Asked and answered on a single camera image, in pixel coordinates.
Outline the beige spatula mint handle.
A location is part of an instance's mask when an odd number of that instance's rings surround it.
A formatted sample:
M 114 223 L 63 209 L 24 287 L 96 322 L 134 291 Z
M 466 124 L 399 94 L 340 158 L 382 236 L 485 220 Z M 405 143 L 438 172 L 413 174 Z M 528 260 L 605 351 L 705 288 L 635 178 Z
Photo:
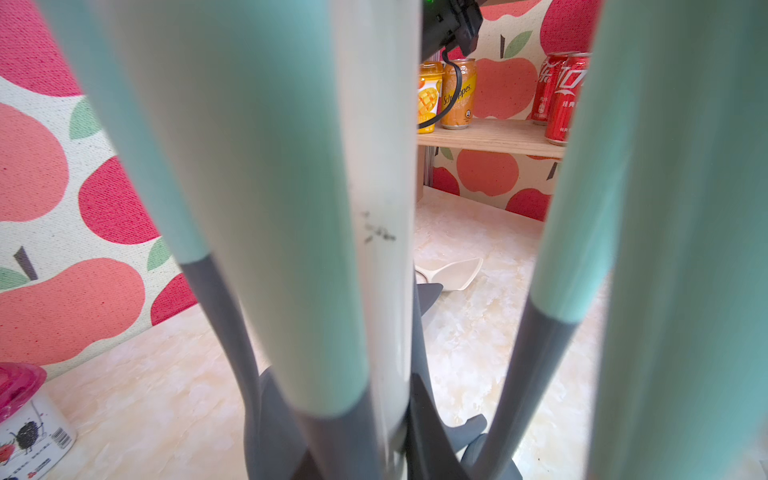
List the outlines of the beige spatula mint handle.
M 444 291 L 463 291 L 475 280 L 482 265 L 482 258 L 472 258 L 449 262 L 434 269 L 416 265 L 415 271 L 426 283 L 442 285 Z

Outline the white utensil rack stand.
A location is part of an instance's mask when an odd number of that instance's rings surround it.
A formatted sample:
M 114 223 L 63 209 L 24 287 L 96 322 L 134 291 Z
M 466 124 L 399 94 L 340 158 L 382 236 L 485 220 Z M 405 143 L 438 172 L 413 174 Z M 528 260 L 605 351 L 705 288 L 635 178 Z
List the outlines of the white utensil rack stand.
M 421 4 L 334 1 L 344 155 L 386 479 L 406 476 Z

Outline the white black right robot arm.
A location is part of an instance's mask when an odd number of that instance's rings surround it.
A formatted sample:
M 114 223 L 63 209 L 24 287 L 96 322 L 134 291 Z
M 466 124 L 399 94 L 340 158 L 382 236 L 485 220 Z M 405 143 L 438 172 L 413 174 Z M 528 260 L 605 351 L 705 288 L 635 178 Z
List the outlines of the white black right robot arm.
M 433 119 L 420 121 L 418 129 L 434 126 L 451 111 L 460 98 L 463 77 L 460 66 L 448 58 L 455 48 L 464 55 L 472 53 L 478 42 L 483 17 L 480 7 L 484 1 L 475 0 L 429 0 L 422 4 L 421 62 L 436 53 L 450 65 L 457 77 L 457 86 L 450 102 Z

